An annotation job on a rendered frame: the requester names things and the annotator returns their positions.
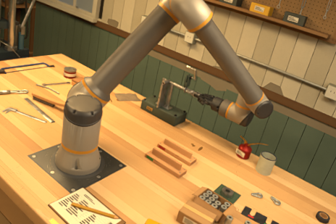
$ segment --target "black cable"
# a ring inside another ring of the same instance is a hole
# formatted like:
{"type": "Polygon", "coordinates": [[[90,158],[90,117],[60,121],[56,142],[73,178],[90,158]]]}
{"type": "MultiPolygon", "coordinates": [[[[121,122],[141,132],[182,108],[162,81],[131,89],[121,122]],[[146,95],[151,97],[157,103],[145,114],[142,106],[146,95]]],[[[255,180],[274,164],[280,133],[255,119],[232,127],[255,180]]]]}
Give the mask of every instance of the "black cable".
{"type": "MultiPolygon", "coordinates": [[[[27,12],[28,12],[28,0],[25,0],[25,13],[27,14],[27,12]]],[[[28,34],[29,34],[29,22],[27,22],[25,27],[26,27],[26,29],[25,29],[25,39],[27,39],[28,34]]]]}

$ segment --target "notepad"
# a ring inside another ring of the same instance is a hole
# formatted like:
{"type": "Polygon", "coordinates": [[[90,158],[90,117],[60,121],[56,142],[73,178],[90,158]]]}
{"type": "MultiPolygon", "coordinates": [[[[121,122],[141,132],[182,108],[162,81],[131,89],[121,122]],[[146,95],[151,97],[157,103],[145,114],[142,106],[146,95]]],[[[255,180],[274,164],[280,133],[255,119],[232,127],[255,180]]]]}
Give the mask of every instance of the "notepad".
{"type": "Polygon", "coordinates": [[[86,207],[107,212],[115,215],[109,208],[102,204],[94,195],[85,188],[81,188],[56,202],[50,203],[49,206],[68,224],[122,224],[122,219],[112,219],[93,212],[78,209],[71,206],[71,203],[78,203],[86,207]]]}

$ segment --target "pencil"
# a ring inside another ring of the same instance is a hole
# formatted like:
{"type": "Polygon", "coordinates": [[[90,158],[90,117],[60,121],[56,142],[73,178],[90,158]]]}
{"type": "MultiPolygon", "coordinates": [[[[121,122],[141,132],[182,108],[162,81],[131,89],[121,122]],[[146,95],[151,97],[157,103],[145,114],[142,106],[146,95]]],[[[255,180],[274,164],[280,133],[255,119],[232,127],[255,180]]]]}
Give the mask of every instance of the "pencil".
{"type": "Polygon", "coordinates": [[[86,211],[89,211],[89,212],[94,212],[98,215],[103,215],[103,216],[106,216],[106,217],[110,217],[112,219],[119,219],[116,215],[111,215],[107,212],[102,212],[102,211],[99,211],[99,210],[95,210],[94,208],[85,207],[85,206],[82,206],[81,204],[71,203],[71,205],[73,207],[77,207],[77,208],[80,208],[80,209],[83,209],[83,210],[86,210],[86,211]]]}

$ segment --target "teal machine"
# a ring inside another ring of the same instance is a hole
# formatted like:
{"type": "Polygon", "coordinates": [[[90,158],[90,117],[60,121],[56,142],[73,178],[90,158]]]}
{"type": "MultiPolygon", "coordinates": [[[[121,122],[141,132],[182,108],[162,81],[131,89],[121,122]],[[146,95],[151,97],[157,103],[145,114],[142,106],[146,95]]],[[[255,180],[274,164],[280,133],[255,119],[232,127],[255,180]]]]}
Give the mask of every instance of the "teal machine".
{"type": "Polygon", "coordinates": [[[0,30],[8,29],[8,41],[0,41],[0,60],[28,57],[29,49],[24,48],[25,25],[36,0],[32,0],[22,24],[16,21],[17,0],[9,0],[8,20],[0,19],[0,30]]]}

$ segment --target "white plank wall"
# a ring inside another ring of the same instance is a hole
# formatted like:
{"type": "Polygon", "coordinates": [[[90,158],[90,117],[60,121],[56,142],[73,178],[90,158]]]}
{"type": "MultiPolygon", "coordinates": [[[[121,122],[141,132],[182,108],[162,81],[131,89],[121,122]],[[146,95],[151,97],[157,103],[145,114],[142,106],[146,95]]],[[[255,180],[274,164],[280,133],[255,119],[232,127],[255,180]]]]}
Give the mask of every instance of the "white plank wall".
{"type": "MultiPolygon", "coordinates": [[[[102,21],[112,18],[119,22],[118,28],[132,32],[140,24],[141,16],[149,15],[159,1],[106,0],[102,21]]],[[[318,85],[336,85],[335,45],[226,9],[210,7],[214,22],[238,54],[318,85]]],[[[181,23],[174,30],[186,32],[181,23]]],[[[183,36],[170,33],[159,44],[205,64],[218,66],[202,43],[190,45],[184,42],[183,36]]],[[[320,90],[253,63],[242,62],[260,86],[278,85],[285,97],[336,117],[336,101],[324,98],[320,90]]]]}

